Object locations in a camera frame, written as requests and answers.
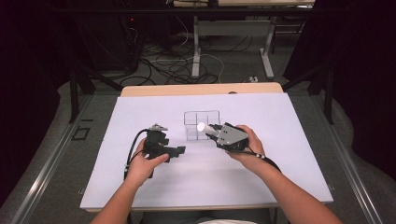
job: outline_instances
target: person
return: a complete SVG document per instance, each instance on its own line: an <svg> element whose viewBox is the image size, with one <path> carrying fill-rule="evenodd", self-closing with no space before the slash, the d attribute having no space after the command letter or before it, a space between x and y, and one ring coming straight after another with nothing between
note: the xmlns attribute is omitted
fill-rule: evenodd
<svg viewBox="0 0 396 224"><path fill-rule="evenodd" d="M265 156L262 141L246 125L238 125L248 135L248 146L255 153ZM144 139L139 143L136 152L143 149ZM323 203L298 187L273 165L252 155L244 153L227 152L231 158L240 161L250 172L257 175L275 196L281 209L292 224L298 223L341 223L340 219ZM155 159L147 160L142 153L138 153L132 160L129 173L111 199L101 212L93 219L92 223L125 223L130 213L134 196L140 186L149 178L154 168L168 159L163 154ZM151 213L145 213L143 220L152 219ZM195 220L191 223L254 223L237 220L208 220L203 222Z"/></svg>

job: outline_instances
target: cable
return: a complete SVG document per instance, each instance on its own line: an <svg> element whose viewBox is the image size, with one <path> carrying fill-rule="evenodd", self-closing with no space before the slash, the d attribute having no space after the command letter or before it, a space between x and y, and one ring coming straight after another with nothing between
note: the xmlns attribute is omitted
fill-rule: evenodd
<svg viewBox="0 0 396 224"><path fill-rule="evenodd" d="M125 164L125 169L124 169L124 179L126 178L126 176L128 175L128 170L129 170L129 165L131 164L131 161L143 150L138 151L137 153L134 154L134 156L131 158L132 155L132 151L134 150L134 145L136 144L137 138L139 137L139 135L141 133L147 133L149 131L149 129L143 129L142 131L140 131L139 133L137 133L136 137L134 138L134 141L132 142L131 145L131 149L129 150L129 154L128 154L128 159L126 161Z"/></svg>
<svg viewBox="0 0 396 224"><path fill-rule="evenodd" d="M282 173L280 171L280 168L276 165L276 163L274 161L272 161L271 159L269 159L268 157L266 157L266 156L264 156L262 154L254 152L250 147L249 147L249 149L250 149L250 151L231 151L230 150L230 152L243 153L243 154L248 154L248 155L255 156L255 157L261 159L262 161L268 162L268 164L274 166L280 173Z"/></svg>

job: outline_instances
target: desk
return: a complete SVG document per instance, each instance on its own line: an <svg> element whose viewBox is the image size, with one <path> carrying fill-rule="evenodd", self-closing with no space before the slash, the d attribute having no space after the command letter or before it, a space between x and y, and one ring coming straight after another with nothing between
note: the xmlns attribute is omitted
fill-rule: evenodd
<svg viewBox="0 0 396 224"><path fill-rule="evenodd" d="M315 0L219 0L219 7L285 7L313 5ZM207 7L207 1L186 2L174 1L175 7ZM194 16L194 58L192 65L193 77L199 76L201 50L199 48L200 35L258 35L265 36L264 48L260 49L265 75L274 78L268 51L276 27L276 17L269 21L199 21Z"/></svg>
<svg viewBox="0 0 396 224"><path fill-rule="evenodd" d="M262 181L213 141L186 139L186 110L211 109L219 111L221 123L250 126L283 174L321 202L332 202L289 96L276 83L245 83L125 88L80 207L95 212L105 206L122 183L134 136L156 122L169 128L169 147L186 146L186 152L155 169L154 177L136 193L133 211L278 206Z"/></svg>

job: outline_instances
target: wooden tabletop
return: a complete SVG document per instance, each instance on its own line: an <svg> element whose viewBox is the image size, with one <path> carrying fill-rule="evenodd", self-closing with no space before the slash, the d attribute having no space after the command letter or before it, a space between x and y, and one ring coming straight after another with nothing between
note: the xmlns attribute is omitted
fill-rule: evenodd
<svg viewBox="0 0 396 224"><path fill-rule="evenodd" d="M276 82L229 83L229 84L191 84L163 86L129 86L120 96L167 96L167 95L209 95L236 93L283 92Z"/></svg>

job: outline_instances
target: white table surface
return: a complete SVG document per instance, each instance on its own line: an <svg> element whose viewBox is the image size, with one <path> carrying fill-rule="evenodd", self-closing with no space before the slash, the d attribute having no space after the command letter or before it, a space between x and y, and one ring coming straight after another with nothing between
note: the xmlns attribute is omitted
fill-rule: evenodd
<svg viewBox="0 0 396 224"><path fill-rule="evenodd" d="M282 173L321 202L332 202L324 177L286 93L120 97L80 207L103 208L123 181L136 134L158 123L169 147L185 154L161 164L136 193L132 209L193 210L277 206L264 183L212 140L187 141L184 113L218 110L220 122L246 124Z"/></svg>

